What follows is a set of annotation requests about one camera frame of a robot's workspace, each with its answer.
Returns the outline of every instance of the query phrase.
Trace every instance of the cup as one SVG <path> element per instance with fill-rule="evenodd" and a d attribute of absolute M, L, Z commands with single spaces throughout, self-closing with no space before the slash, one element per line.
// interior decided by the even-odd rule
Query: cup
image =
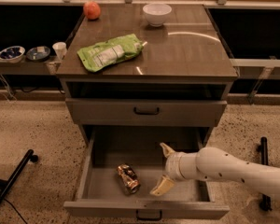
<path fill-rule="evenodd" d="M 55 50 L 55 53 L 56 53 L 58 59 L 63 60 L 63 58 L 67 52 L 66 43 L 57 42 L 53 45 L 53 49 Z"/>

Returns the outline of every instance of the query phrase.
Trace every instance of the red apple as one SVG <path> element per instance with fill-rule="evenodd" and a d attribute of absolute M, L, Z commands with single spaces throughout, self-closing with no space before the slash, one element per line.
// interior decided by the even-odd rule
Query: red apple
<path fill-rule="evenodd" d="M 97 3 L 88 1 L 83 6 L 83 12 L 85 17 L 89 20 L 96 20 L 101 15 L 101 8 Z"/>

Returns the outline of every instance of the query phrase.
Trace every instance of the drawer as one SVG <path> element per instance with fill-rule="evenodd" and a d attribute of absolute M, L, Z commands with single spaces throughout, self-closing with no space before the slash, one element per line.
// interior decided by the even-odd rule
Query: drawer
<path fill-rule="evenodd" d="M 65 202 L 72 216 L 220 219 L 227 205 L 211 198 L 207 184 L 189 180 L 176 184 L 163 196 L 151 196 L 163 174 L 165 158 L 160 142 L 175 150 L 199 150 L 198 130 L 190 127 L 95 126 L 77 196 Z M 138 176 L 141 188 L 127 195 L 116 168 L 128 163 Z"/>
<path fill-rule="evenodd" d="M 66 99 L 76 124 L 217 126 L 226 101 Z"/>

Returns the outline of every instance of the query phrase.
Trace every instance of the blue bowl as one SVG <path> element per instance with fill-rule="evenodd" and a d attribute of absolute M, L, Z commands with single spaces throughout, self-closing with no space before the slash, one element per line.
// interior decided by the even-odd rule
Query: blue bowl
<path fill-rule="evenodd" d="M 33 49 L 29 49 L 26 58 L 32 62 L 40 63 L 44 62 L 49 58 L 50 48 L 48 47 L 37 47 Z"/>
<path fill-rule="evenodd" d="M 21 61 L 25 48 L 20 46 L 13 46 L 6 48 L 0 52 L 0 59 L 8 63 L 18 63 Z"/>

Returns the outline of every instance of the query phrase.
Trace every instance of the concrete floor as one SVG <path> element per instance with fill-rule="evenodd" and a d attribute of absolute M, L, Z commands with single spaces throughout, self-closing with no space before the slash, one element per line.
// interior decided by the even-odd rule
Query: concrete floor
<path fill-rule="evenodd" d="M 268 138 L 269 163 L 280 167 L 280 105 L 228 105 L 208 146 L 259 162 L 255 151 L 262 136 Z M 131 218 L 70 217 L 64 201 L 77 191 L 85 144 L 64 102 L 0 101 L 0 178 L 8 179 L 28 149 L 38 163 L 24 168 L 7 199 L 27 223 L 141 223 Z M 234 224 L 280 223 L 280 203 L 273 210 L 259 209 L 261 195 L 234 182 L 212 182 L 217 203 L 230 207 L 221 220 L 164 219 L 155 223 Z M 7 202 L 0 206 L 0 223 L 24 223 Z"/>

